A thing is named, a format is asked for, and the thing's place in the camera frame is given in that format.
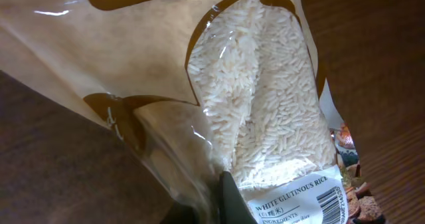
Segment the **beige white rice bag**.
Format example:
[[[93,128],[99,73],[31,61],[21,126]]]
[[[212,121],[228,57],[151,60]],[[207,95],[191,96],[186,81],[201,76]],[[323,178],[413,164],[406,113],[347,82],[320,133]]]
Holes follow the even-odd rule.
[[[300,0],[1,0],[1,68],[111,130],[198,223],[384,223]]]

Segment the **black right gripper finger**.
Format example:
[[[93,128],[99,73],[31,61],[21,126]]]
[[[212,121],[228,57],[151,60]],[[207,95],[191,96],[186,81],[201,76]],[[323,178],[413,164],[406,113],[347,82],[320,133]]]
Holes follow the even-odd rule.
[[[257,224],[227,171],[220,175],[218,206],[220,224]]]

